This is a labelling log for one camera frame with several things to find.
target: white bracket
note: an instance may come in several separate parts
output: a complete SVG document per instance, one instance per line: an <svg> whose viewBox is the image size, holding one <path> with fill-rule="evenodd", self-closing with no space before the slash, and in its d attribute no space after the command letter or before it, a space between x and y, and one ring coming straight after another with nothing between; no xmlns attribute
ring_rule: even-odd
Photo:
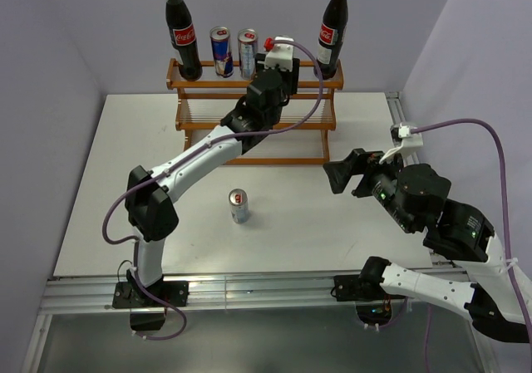
<svg viewBox="0 0 532 373"><path fill-rule="evenodd" d="M398 138L392 137L393 144L396 146L389 149L379 161L380 164L384 164L387 161L393 160L393 157L399 153L405 160L407 157L416 153L421 147L423 147L423 138L421 134L412 134L411 130L416 128L411 123L402 122L400 124L391 127L393 133L397 129Z"/></svg>
<svg viewBox="0 0 532 373"><path fill-rule="evenodd" d="M275 41L291 41L288 37L275 37ZM264 68L278 68L281 71L292 71L293 69L293 46L287 44L273 45L273 49L268 52L264 59Z"/></svg>

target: red bull can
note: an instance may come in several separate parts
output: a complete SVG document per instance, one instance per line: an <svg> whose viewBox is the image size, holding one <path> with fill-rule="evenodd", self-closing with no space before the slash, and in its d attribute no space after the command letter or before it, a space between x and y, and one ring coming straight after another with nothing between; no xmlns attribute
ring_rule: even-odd
<svg viewBox="0 0 532 373"><path fill-rule="evenodd" d="M246 28L239 32L240 74L245 80L255 76L255 55L259 49L259 36L255 30Z"/></svg>
<svg viewBox="0 0 532 373"><path fill-rule="evenodd" d="M242 189L233 189L229 193L231 217L236 223L244 223L249 219L248 195Z"/></svg>
<svg viewBox="0 0 532 373"><path fill-rule="evenodd" d="M231 33L227 27L210 30L210 44L213 48L214 70L227 78L233 75L233 54L231 53Z"/></svg>

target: wooden shelf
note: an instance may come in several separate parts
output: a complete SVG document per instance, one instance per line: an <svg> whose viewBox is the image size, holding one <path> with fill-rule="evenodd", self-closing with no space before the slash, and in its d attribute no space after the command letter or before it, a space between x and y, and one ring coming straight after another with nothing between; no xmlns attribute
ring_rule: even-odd
<svg viewBox="0 0 532 373"><path fill-rule="evenodd" d="M166 76L166 86L169 90L176 90L178 96L175 128L185 131L185 150L192 145L194 132L197 130L212 130L219 124L228 111L234 108L232 101L238 100L245 94L245 88L251 81L242 80L239 70L229 78L214 74L214 62L202 61L204 72L197 81L186 81L179 73L179 63L171 59ZM338 61L337 73L334 78L324 82L323 102L317 112L297 130L319 130L321 134L322 156L315 158L280 158L278 156L249 158L239 157L228 164L238 165L291 165L291 164L324 164L329 161L328 132L336 129L336 114L334 111L334 92L343 88L342 64ZM300 92L292 96L292 101L284 107L281 121L275 129L286 128L301 120L310 108L310 101L318 96L319 81L313 75L311 61L301 61L298 89ZM303 103L303 110L298 110L298 101Z"/></svg>
<svg viewBox="0 0 532 373"><path fill-rule="evenodd" d="M202 61L202 67L214 67L213 61ZM239 61L234 62L235 67L240 66ZM311 61L301 61L302 68L311 69L313 63ZM200 78L197 81L187 81L184 80L179 71L179 63L176 59L170 60L170 65L168 67L168 72L166 75L166 87L169 90L174 89L187 89L187 88L245 88L251 81L243 80L240 78L239 70L234 70L234 74L229 78L214 78L214 79L203 79ZM319 86L318 79L315 80L302 80L299 81L298 87L300 89L317 89ZM324 86L326 89L343 89L343 71L342 64L338 61L338 68L336 75L330 80L324 81Z"/></svg>

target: white table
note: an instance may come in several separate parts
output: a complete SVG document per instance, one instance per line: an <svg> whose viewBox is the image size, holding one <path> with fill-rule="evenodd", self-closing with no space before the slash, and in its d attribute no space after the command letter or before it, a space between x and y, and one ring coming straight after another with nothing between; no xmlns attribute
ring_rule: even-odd
<svg viewBox="0 0 532 373"><path fill-rule="evenodd" d="M55 276L112 275L122 260L131 259L132 243L110 246L103 241L101 221L125 191L132 168L141 164L149 169L183 149L184 134L174 126L176 101L175 95L107 97ZM338 93L336 110L337 130L329 136L333 160L354 148L392 146L384 94ZM296 135L310 136L301 132ZM270 136L264 147L276 147L279 141ZM282 145L290 144L285 140ZM344 194L333 195L318 166L220 167L177 203L180 225L166 241L164 271L356 270L372 255L405 267L431 267L422 236L404 234L374 199L353 198L350 190L356 185L353 179ZM243 225L229 214L227 196L237 187L248 192L253 214ZM119 207L110 234L120 238L129 233L126 211Z"/></svg>

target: purple wall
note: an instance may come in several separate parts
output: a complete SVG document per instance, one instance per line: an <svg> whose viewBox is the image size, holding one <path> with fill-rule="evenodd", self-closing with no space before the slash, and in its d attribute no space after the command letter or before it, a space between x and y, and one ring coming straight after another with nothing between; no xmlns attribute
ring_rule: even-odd
<svg viewBox="0 0 532 373"><path fill-rule="evenodd" d="M532 276L532 0L449 0L404 90L419 125L461 117L491 123L508 165L512 250ZM453 182L451 196L482 210L502 236L493 141L480 127L425 135L424 160ZM496 345L501 370L527 371L527 345Z"/></svg>
<svg viewBox="0 0 532 373"><path fill-rule="evenodd" d="M105 93L161 93L172 55L165 0L51 0ZM212 57L209 29L288 34L311 50L329 0L185 0L199 52ZM349 0L342 61L348 91L399 91L446 0Z"/></svg>
<svg viewBox="0 0 532 373"><path fill-rule="evenodd" d="M14 372L52 273L102 99L47 0L0 0L0 22L0 370Z"/></svg>

